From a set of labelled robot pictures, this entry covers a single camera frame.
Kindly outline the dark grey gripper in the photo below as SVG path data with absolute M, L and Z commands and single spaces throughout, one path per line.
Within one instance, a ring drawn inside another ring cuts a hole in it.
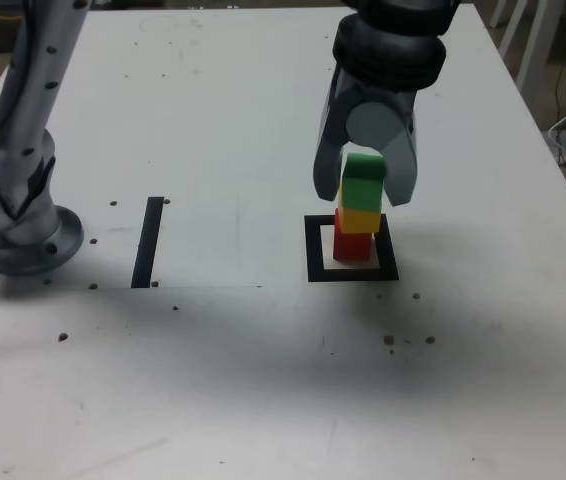
M 349 113 L 349 99 L 388 101 L 406 120 L 414 120 L 415 91 L 393 91 L 368 84 L 343 68 L 334 70 L 321 116 L 313 164 L 318 197 L 333 201 L 340 185 L 341 150 L 349 141 L 377 151 L 385 164 L 384 190 L 394 207 L 412 199 L 417 158 L 404 117 L 381 102 L 365 102 Z

